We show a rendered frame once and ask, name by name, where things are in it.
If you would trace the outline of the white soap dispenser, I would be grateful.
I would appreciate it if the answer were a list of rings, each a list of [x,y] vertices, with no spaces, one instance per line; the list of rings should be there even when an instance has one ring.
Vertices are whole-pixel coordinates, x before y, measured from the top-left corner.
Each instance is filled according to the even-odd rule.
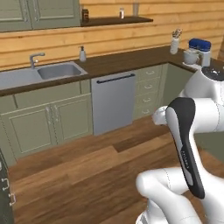
[[[79,59],[81,62],[85,62],[87,60],[86,51],[83,45],[80,47]]]

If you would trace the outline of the green corner cupboard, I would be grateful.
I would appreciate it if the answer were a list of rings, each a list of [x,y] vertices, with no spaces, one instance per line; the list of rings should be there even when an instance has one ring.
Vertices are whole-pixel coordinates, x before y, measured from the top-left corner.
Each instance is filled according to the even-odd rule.
[[[168,105],[176,98],[192,75],[191,71],[169,64],[161,106]],[[194,137],[203,165],[208,170],[220,165],[224,171],[224,132],[195,134]]]

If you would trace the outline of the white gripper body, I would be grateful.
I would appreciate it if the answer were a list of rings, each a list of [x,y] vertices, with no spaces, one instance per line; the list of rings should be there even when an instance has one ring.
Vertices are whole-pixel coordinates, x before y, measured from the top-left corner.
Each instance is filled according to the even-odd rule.
[[[154,122],[155,125],[166,125],[167,124],[167,121],[165,118],[166,109],[167,109],[166,106],[162,106],[154,112],[154,114],[152,115],[152,121]]]

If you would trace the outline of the dark brown jar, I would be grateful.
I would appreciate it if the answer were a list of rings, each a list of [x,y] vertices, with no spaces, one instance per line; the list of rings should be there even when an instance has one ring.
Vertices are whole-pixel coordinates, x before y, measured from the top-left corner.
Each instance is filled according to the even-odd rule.
[[[88,22],[89,21],[89,12],[88,12],[88,9],[83,9],[81,11],[81,14],[82,14],[82,21],[83,22]]]

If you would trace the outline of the green base cupboards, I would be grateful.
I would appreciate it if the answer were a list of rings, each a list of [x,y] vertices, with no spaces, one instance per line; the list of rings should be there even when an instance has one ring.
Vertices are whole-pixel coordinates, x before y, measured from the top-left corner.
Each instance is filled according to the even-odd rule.
[[[92,133],[89,80],[23,93],[0,91],[0,149],[8,166]]]

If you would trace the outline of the green drawer stack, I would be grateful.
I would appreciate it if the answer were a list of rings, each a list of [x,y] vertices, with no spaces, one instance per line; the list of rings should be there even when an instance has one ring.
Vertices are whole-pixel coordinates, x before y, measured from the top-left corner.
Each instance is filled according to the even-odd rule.
[[[134,120],[153,114],[158,99],[161,73],[161,65],[148,66],[135,71]]]

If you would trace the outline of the grey dishwasher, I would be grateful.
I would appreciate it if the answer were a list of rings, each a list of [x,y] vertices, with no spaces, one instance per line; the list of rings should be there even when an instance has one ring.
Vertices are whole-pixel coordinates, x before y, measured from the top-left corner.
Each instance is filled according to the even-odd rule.
[[[91,80],[95,136],[132,124],[135,80],[133,71]]]

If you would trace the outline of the white pot with utensils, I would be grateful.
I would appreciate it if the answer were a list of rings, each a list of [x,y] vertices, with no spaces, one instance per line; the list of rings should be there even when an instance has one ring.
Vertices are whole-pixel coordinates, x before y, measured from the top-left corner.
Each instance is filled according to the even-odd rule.
[[[181,29],[176,29],[172,33],[172,38],[171,38],[171,48],[170,48],[170,53],[171,54],[176,54],[178,52],[179,48],[179,37],[182,33]]]

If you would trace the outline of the green wall cupboards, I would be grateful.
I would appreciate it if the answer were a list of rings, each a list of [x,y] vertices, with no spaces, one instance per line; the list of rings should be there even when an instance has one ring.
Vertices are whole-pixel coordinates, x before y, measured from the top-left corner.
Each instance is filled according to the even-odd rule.
[[[0,0],[0,32],[80,25],[79,0]]]

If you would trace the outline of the grey sink tap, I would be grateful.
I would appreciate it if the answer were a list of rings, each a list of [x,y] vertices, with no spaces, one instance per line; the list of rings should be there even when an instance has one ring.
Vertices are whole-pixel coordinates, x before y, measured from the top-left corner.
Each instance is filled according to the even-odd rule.
[[[38,63],[39,61],[36,61],[34,58],[37,56],[45,56],[46,54],[44,52],[38,52],[38,53],[34,53],[30,55],[30,64],[31,64],[31,68],[34,69],[35,68],[35,64]]]

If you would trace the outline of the grey steel sink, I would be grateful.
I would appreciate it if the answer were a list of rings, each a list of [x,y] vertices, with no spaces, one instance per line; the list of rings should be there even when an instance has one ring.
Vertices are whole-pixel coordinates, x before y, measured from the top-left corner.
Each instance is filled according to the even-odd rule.
[[[87,74],[72,61],[0,72],[0,90]]]

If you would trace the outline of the dark wooden wall shelf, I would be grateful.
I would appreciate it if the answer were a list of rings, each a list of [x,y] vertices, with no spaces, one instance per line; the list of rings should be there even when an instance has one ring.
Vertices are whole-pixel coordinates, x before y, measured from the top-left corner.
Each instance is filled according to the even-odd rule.
[[[125,25],[135,23],[152,22],[152,18],[128,16],[119,17],[91,17],[87,22],[81,22],[81,27],[104,26],[104,25]]]

